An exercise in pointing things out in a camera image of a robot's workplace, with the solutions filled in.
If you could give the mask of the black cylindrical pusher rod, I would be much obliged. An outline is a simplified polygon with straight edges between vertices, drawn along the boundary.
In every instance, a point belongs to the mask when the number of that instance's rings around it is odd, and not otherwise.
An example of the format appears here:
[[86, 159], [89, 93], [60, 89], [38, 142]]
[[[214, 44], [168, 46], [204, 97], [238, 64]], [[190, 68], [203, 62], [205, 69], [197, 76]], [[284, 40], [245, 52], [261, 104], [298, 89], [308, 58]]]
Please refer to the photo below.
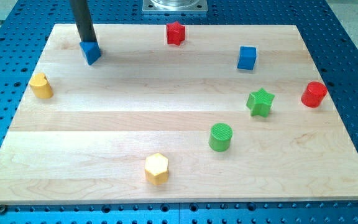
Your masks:
[[87, 0], [69, 0], [69, 2], [81, 41], [96, 42], [96, 33]]

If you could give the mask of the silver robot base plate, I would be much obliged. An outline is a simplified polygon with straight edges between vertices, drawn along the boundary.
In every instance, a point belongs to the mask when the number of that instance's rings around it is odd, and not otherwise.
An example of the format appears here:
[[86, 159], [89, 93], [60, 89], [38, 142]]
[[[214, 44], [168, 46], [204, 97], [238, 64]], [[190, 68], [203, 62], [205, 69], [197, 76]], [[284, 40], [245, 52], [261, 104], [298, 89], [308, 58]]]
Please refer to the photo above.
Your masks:
[[143, 0], [143, 12], [207, 12], [207, 0]]

